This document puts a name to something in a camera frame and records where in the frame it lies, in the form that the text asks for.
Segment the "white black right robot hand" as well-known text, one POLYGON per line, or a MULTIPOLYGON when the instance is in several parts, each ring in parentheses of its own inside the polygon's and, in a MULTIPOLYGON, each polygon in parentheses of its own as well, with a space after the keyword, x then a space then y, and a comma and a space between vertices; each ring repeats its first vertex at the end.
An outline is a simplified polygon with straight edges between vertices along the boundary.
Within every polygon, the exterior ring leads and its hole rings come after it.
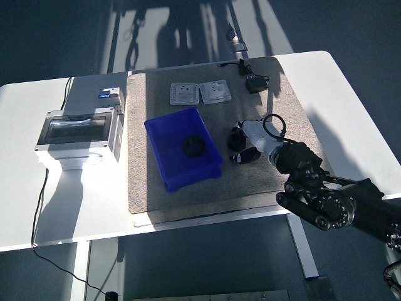
POLYGON ((240 120, 232 128, 227 146, 235 152, 229 156, 232 162, 247 164, 259 159, 261 154, 265 153, 269 163, 275 166, 283 140, 271 122, 240 120))

